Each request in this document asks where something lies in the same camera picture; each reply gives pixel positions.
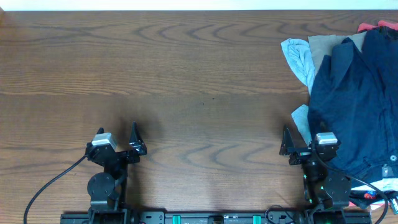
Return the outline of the navy blue shorts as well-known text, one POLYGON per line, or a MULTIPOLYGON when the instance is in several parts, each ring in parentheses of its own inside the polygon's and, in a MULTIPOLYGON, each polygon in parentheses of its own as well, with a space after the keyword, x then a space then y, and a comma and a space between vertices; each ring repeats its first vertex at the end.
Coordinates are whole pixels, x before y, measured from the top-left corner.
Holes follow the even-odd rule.
POLYGON ((330 167, 372 183, 397 177, 397 31, 343 39, 325 55, 310 95, 312 136, 326 127, 341 145, 330 167))

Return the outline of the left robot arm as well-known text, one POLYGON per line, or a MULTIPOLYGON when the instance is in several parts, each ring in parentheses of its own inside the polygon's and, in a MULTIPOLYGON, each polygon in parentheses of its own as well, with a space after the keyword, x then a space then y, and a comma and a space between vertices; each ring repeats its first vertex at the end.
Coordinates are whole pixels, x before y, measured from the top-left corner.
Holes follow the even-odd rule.
POLYGON ((115 138, 103 128, 86 146, 86 158, 103 168, 88 181, 89 223, 140 222, 138 212, 126 204, 128 165, 140 162, 140 157, 147 154, 136 122, 132 123, 129 149, 117 152, 116 148, 115 138))

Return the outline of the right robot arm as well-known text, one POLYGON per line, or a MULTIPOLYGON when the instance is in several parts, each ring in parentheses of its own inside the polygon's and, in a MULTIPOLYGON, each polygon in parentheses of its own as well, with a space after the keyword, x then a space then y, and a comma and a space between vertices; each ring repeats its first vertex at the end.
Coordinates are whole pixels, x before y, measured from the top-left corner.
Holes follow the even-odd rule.
POLYGON ((307 147, 295 147, 290 130, 283 128, 279 154, 289 156, 291 166, 303 170, 305 200, 310 206, 295 212, 293 223, 338 223, 345 221, 343 209, 349 205, 351 181, 344 174, 327 168, 340 146, 334 133, 318 133, 307 147))

